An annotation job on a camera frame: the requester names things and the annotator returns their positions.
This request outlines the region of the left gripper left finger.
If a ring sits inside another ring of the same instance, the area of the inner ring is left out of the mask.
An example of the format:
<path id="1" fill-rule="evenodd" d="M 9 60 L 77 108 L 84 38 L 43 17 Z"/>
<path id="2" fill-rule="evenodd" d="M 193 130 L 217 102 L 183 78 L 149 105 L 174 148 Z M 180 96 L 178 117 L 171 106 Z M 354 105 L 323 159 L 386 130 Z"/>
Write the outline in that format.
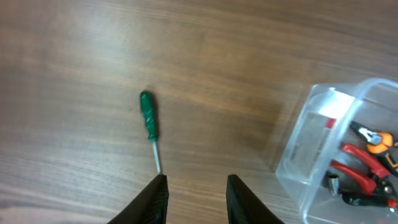
<path id="1" fill-rule="evenodd" d="M 108 224 L 166 224 L 169 188 L 159 174 Z"/>

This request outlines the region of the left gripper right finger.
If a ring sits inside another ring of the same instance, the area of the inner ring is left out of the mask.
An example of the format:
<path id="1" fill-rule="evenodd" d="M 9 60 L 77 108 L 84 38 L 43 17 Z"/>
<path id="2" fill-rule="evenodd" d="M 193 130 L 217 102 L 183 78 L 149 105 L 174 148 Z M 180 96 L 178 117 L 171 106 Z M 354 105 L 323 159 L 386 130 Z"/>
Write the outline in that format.
<path id="1" fill-rule="evenodd" d="M 226 204 L 229 224 L 284 224 L 236 174 L 228 176 Z"/>

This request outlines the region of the silver socket wrench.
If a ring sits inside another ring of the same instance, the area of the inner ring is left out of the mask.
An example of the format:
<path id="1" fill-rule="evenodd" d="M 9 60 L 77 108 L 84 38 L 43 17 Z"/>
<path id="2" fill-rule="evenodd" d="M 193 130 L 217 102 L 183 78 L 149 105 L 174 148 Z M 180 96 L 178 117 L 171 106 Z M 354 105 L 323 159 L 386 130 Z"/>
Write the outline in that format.
<path id="1" fill-rule="evenodd" d="M 326 176 L 326 187 L 332 196 L 334 197 L 339 196 L 340 194 L 339 176 L 336 174 L 328 174 Z"/>

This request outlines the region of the green handle screwdriver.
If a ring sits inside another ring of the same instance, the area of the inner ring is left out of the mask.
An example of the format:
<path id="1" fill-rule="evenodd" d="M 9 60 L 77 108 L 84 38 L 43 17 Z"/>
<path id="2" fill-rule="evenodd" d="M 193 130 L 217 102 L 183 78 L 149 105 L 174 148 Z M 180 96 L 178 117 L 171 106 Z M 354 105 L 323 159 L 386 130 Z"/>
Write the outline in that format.
<path id="1" fill-rule="evenodd" d="M 151 142 L 154 152 L 156 169 L 158 174 L 163 174 L 160 152 L 157 145 L 159 140 L 159 123 L 157 119 L 155 98 L 150 91 L 144 90 L 140 93 L 139 100 L 141 113 L 148 133 L 148 140 Z"/>

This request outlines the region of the black red screwdriver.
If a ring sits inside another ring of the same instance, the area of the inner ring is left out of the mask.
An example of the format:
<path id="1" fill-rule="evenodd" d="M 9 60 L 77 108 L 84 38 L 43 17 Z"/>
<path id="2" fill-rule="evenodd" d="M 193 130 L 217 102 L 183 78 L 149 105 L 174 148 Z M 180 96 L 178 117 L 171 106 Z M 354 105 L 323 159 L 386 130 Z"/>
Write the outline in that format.
<path id="1" fill-rule="evenodd" d="M 397 209 L 397 201 L 378 195 L 363 195 L 355 192 L 343 192 L 342 199 L 352 206 L 371 206 Z"/>

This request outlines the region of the red handle wire stripper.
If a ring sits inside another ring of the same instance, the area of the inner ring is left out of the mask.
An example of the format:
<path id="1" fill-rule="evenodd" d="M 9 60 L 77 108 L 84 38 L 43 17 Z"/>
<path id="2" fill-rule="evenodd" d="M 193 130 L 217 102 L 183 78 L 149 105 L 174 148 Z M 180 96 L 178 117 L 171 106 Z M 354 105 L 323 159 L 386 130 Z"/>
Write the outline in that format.
<path id="1" fill-rule="evenodd" d="M 397 200 L 397 191 L 389 180 L 391 173 L 387 168 L 369 153 L 353 144 L 343 143 L 341 150 L 365 163 L 368 167 L 368 173 L 364 174 L 338 161 L 331 162 L 332 168 L 355 180 L 365 195 L 380 195 Z"/>

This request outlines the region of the orange black needle-nose pliers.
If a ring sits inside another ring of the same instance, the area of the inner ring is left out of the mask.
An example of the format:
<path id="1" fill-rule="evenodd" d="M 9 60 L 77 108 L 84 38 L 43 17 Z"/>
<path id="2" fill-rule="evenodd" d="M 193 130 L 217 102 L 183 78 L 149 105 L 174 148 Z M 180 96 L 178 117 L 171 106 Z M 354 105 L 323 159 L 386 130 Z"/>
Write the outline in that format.
<path id="1" fill-rule="evenodd" d="M 374 131 L 355 121 L 352 121 L 349 127 L 366 142 L 368 152 L 397 177 L 397 138 L 392 133 Z"/>

